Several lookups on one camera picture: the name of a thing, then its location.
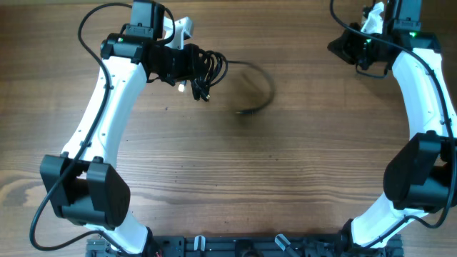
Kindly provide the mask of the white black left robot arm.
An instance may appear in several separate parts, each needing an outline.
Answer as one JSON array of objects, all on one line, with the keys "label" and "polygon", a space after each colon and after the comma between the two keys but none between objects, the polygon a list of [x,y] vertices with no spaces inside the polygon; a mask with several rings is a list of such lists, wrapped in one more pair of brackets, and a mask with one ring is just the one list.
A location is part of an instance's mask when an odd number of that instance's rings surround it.
[{"label": "white black left robot arm", "polygon": [[95,55],[100,72],[83,118],[59,156],[40,166],[44,205],[57,217],[100,235],[116,256],[161,256],[151,229],[129,210],[129,186],[116,171],[122,134],[144,87],[200,77],[201,50],[190,43],[194,23],[175,19],[155,1],[135,1],[130,22],[108,35]]}]

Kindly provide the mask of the black USB cable gold plug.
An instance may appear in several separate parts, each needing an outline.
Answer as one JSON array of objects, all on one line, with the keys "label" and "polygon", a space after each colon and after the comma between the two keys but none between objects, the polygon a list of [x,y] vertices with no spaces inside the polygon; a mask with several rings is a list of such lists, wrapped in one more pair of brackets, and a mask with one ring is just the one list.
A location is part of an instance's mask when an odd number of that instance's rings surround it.
[{"label": "black USB cable gold plug", "polygon": [[204,61],[204,74],[194,80],[189,81],[191,85],[192,96],[195,101],[203,100],[208,102],[211,98],[210,89],[219,84],[227,75],[229,64],[244,65],[259,72],[266,80],[269,93],[268,98],[260,105],[249,108],[241,109],[236,112],[238,115],[253,115],[264,110],[270,105],[276,96],[276,83],[271,77],[270,73],[262,69],[260,66],[247,61],[228,60],[222,53],[217,51],[204,51],[201,50],[200,57]]}]

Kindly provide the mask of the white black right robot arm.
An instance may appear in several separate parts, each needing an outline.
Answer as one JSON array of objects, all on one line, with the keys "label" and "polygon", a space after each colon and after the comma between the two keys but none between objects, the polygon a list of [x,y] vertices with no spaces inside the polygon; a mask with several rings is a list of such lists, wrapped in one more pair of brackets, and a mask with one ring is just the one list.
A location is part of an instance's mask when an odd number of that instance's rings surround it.
[{"label": "white black right robot arm", "polygon": [[421,29],[420,1],[373,1],[360,23],[345,24],[328,50],[368,75],[384,64],[397,81],[408,118],[409,140],[387,165],[383,192],[345,225],[345,251],[372,251],[412,222],[443,225],[456,205],[456,111],[442,73],[441,45]]}]

